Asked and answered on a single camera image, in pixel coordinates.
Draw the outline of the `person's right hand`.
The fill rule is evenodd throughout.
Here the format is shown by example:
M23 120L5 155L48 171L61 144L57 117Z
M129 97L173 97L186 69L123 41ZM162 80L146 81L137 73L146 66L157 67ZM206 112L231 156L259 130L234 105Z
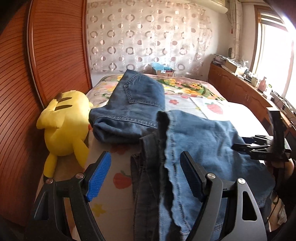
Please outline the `person's right hand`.
M265 161L265 165L267 166L267 169L273 176L275 176L275 172L281 172L285 179L288 179L294 172L295 164L293 162L293 159L289 159L287 162L271 162L271 161Z

